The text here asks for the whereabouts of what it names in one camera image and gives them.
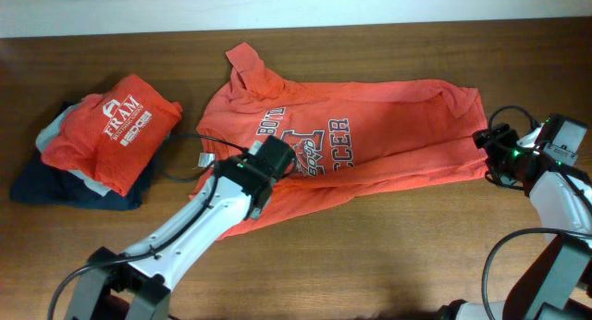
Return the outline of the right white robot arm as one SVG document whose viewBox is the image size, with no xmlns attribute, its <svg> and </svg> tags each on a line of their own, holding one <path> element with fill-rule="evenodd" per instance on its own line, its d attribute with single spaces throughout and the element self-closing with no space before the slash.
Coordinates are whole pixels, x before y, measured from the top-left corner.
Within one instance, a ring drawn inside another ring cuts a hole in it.
<svg viewBox="0 0 592 320">
<path fill-rule="evenodd" d="M 437 319 L 588 319 L 590 307 L 573 300 L 575 289 L 591 290 L 591 179 L 575 168 L 585 123 L 551 114 L 531 123 L 520 137 L 506 123 L 474 133 L 475 146 L 487 154 L 487 179 L 522 191 L 541 225 L 515 231 L 498 241 L 487 256 L 480 303 L 464 300 L 442 306 Z M 508 241 L 540 234 L 547 247 L 529 266 L 505 300 L 487 295 L 495 255 Z"/>
</svg>

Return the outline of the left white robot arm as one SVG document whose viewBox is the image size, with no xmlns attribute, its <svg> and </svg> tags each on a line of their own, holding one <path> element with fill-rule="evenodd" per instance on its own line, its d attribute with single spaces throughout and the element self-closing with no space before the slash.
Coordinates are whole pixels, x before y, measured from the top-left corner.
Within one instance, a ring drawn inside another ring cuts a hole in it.
<svg viewBox="0 0 592 320">
<path fill-rule="evenodd" d="M 163 226 L 121 253 L 98 249 L 69 274 L 68 319 L 167 319 L 173 290 L 225 232 L 258 218 L 291 159 L 242 154 L 215 163 L 198 194 Z"/>
</svg>

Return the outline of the orange soccer t-shirt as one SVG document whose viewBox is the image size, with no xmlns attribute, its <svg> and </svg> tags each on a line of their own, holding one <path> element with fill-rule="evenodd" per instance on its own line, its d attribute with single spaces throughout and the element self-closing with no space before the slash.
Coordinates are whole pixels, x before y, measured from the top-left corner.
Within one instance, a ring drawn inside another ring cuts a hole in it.
<svg viewBox="0 0 592 320">
<path fill-rule="evenodd" d="M 227 53 L 230 79 L 197 131 L 219 159 L 268 136 L 296 153 L 296 170 L 273 190 L 244 234 L 380 192 L 480 178 L 473 136 L 486 116 L 476 88 L 444 80 L 297 82 L 268 68 L 250 45 Z"/>
</svg>

